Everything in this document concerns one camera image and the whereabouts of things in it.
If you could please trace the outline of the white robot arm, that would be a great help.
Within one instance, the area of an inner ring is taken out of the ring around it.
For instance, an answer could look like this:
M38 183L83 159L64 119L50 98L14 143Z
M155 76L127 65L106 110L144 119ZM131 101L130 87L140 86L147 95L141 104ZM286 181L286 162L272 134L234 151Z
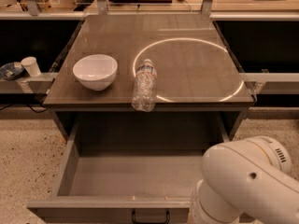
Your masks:
M267 136L210 147L192 191L187 224L299 224L299 182L279 141Z

